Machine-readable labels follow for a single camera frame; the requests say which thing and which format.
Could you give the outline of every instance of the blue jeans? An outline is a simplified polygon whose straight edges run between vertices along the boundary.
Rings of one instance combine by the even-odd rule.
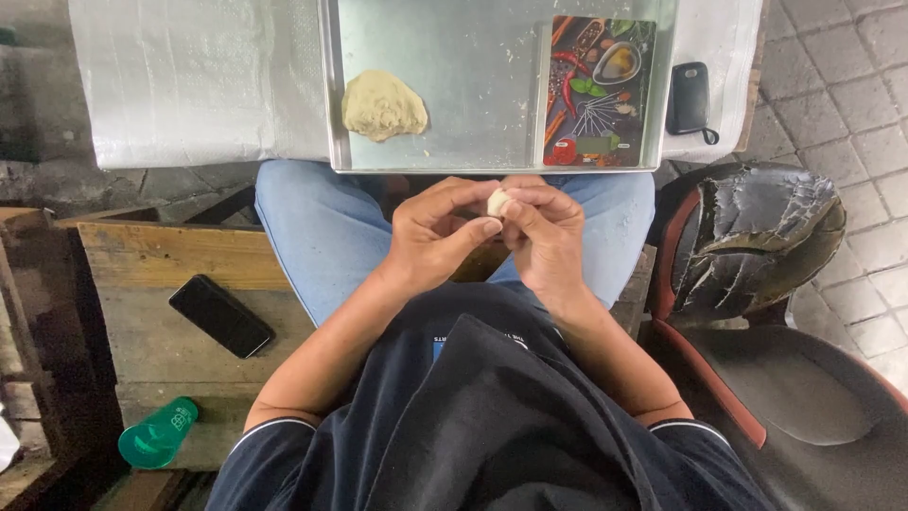
[[[583,206],[583,279],[611,308],[634,271],[653,221],[653,177],[586,174],[548,181]],[[255,209],[293,291],[316,326],[388,253],[391,225],[375,200],[380,188],[376,184],[375,178],[339,175],[315,162],[271,160],[259,171]],[[541,308],[520,282],[511,256],[487,282]]]

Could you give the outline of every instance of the fingernail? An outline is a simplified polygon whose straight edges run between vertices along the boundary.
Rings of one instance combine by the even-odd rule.
[[[501,230],[501,223],[498,220],[489,220],[482,226],[482,232],[486,236],[491,236]]]
[[[507,202],[501,207],[501,210],[500,210],[500,211],[501,211],[501,215],[502,215],[502,216],[516,216],[516,215],[519,215],[519,213],[520,213],[520,203],[518,203],[517,201],[515,201],[515,200],[513,200],[513,199],[512,199],[512,200],[509,200],[509,201],[507,201]]]

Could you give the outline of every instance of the car key fob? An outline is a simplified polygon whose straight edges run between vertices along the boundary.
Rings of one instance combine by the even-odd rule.
[[[671,135],[703,132],[709,145],[719,142],[719,134],[706,127],[709,121],[709,73],[706,64],[688,62],[672,68],[668,89],[666,130]]]

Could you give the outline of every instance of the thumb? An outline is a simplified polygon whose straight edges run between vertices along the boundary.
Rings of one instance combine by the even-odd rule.
[[[511,199],[501,207],[501,215],[520,227],[527,237],[535,242],[544,241],[558,228],[532,205]]]
[[[446,257],[462,261],[477,246],[501,230],[501,221],[491,216],[474,218],[464,224],[450,236],[439,240],[439,245]]]

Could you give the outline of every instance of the dough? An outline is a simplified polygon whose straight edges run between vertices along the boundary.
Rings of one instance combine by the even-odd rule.
[[[492,192],[492,195],[489,196],[489,203],[486,205],[489,216],[501,218],[501,207],[509,200],[510,195],[501,188]]]
[[[363,71],[347,83],[340,115],[344,127],[372,142],[401,133],[420,134],[429,121],[419,95],[395,75],[376,69]]]

